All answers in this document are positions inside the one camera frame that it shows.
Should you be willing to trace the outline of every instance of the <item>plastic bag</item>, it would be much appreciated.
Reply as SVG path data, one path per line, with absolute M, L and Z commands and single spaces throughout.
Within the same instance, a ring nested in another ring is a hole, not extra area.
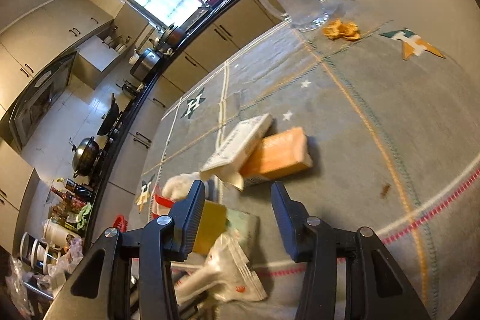
M 260 301 L 267 296 L 242 248 L 227 233 L 217 238 L 205 265 L 175 286 L 177 303 L 181 305 L 209 289 L 211 295 L 222 302 Z
M 73 273 L 82 259 L 82 239 L 74 238 L 68 252 L 58 258 L 56 264 L 47 265 L 48 275 L 35 275 L 39 287 L 55 297 L 65 283 L 65 271 Z
M 11 301 L 20 314 L 29 319 L 34 314 L 32 304 L 28 301 L 27 288 L 23 284 L 23 278 L 30 279 L 32 273 L 25 273 L 22 267 L 22 261 L 10 256 L 11 276 L 5 278 Z

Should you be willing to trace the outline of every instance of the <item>black pot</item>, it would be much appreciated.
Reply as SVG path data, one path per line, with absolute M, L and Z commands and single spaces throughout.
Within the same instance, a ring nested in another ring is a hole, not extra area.
M 75 152 L 71 161 L 73 167 L 73 177 L 88 176 L 100 154 L 100 146 L 94 137 L 83 139 L 78 147 L 73 146 L 72 151 Z
M 100 126 L 97 135 L 105 136 L 112 129 L 113 125 L 117 121 L 117 118 L 120 114 L 119 106 L 115 103 L 115 95 L 112 93 L 112 101 L 110 104 L 109 112 L 106 114 L 102 125 Z

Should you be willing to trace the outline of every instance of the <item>cabinet handle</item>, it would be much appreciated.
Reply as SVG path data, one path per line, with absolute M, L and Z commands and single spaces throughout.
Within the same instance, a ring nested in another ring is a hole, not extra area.
M 227 39 L 226 39 L 224 36 L 222 36 L 217 29 L 214 29 L 214 31 L 215 31 L 215 33 L 218 34 L 222 39 L 224 39 L 225 41 L 227 41 Z
M 221 27 L 222 30 L 223 30 L 226 34 L 228 34 L 230 37 L 233 37 L 233 36 L 229 33 L 229 31 L 226 30 L 222 25 L 219 25 L 219 27 Z
M 193 65 L 194 67 L 197 67 L 197 65 L 196 65 L 192 60 L 190 60 L 188 57 L 185 56 L 185 59 L 186 59 L 191 65 Z
M 152 142 L 152 140 L 150 140 L 148 137 L 142 135 L 140 132 L 136 132 L 135 134 L 136 134 L 137 136 L 142 136 L 142 137 L 143 137 L 145 140 L 147 140 L 149 143 Z
M 167 107 L 166 107 L 162 102 L 160 102 L 157 98 L 152 98 L 152 100 L 154 100 L 155 102 L 158 102 L 159 104 L 161 104 L 162 107 L 163 107 L 165 110 L 167 109 Z
M 142 144 L 142 145 L 143 145 L 145 148 L 147 148 L 147 149 L 150 148 L 150 147 L 149 147 L 148 145 L 146 145 L 143 141 L 138 140 L 137 138 L 134 138 L 133 140 L 139 142 L 140 144 Z
M 26 72 L 22 67 L 20 67 L 20 71 L 22 71 L 25 75 L 27 75 L 27 77 L 30 77 L 30 75 L 28 75 L 28 72 Z

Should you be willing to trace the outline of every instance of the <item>white container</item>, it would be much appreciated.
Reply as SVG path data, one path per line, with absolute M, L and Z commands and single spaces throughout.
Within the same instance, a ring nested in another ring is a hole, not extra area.
M 205 182 L 216 175 L 222 182 L 243 190 L 243 178 L 239 170 L 262 140 L 272 121 L 272 116 L 267 113 L 236 124 L 200 169 L 200 179 Z
M 72 239 L 69 235 L 74 238 L 80 238 L 76 233 L 69 231 L 67 228 L 62 227 L 51 220 L 46 220 L 43 226 L 43 237 L 47 243 L 53 243 L 61 248 L 70 245 L 70 240 Z

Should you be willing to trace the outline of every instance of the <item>kitchen cabinet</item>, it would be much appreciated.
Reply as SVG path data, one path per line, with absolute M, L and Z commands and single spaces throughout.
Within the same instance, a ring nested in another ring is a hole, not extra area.
M 170 82 L 187 92 L 202 80 L 208 72 L 187 53 L 182 52 L 163 73 Z
M 36 170 L 0 139 L 0 246 L 14 256 L 38 182 Z
M 93 90 L 120 60 L 118 52 L 97 36 L 90 37 L 77 50 L 72 72 Z
M 20 251 L 21 233 L 17 227 L 18 210 L 0 196 L 0 246 L 9 253 Z
M 112 183 L 107 183 L 105 192 L 103 193 L 100 209 L 98 210 L 98 217 L 95 220 L 92 238 L 93 241 L 105 231 L 110 228 L 119 214 L 128 218 L 130 209 L 133 206 L 135 195 L 115 186 Z
M 113 19 L 89 0 L 54 0 L 42 8 L 65 31 L 73 31 L 75 41 Z
M 240 0 L 218 17 L 214 24 L 239 48 L 274 26 L 254 0 Z
M 227 33 L 220 27 L 210 25 L 185 51 L 211 72 L 238 50 L 239 47 L 229 40 Z
M 0 140 L 0 195 L 3 199 L 20 210 L 25 199 L 25 192 L 32 190 L 30 185 L 32 181 L 35 182 L 36 178 L 38 178 L 36 170 L 23 160 L 5 140 Z
M 276 25 L 276 24 L 279 24 L 280 22 L 282 22 L 282 20 L 278 19 L 276 16 L 273 16 L 272 14 L 270 14 L 262 5 L 262 3 L 259 1 L 259 0 L 253 0 L 262 10 L 263 12 L 267 15 L 267 17 L 270 18 L 270 20 Z M 268 0 L 268 2 L 270 2 L 270 4 L 276 8 L 278 11 L 282 12 L 282 13 L 285 13 L 285 9 L 282 7 L 282 5 L 280 4 L 280 2 L 278 2 L 277 0 Z
M 142 137 L 127 135 L 110 174 L 110 183 L 133 195 L 135 194 L 148 153 L 146 145 L 149 145 L 149 143 Z
M 8 110 L 10 105 L 20 95 L 32 77 L 25 68 L 16 62 L 5 47 L 0 44 L 0 105 Z
M 169 109 L 183 95 L 183 91 L 175 86 L 164 76 L 160 76 L 157 82 L 148 94 L 156 104 L 160 105 L 164 110 Z
M 0 43 L 31 76 L 75 41 L 75 36 L 59 27 L 42 8 L 23 17 L 0 36 Z
M 129 132 L 134 138 L 149 145 L 157 132 L 158 125 L 165 113 L 165 108 L 146 99 L 140 108 Z

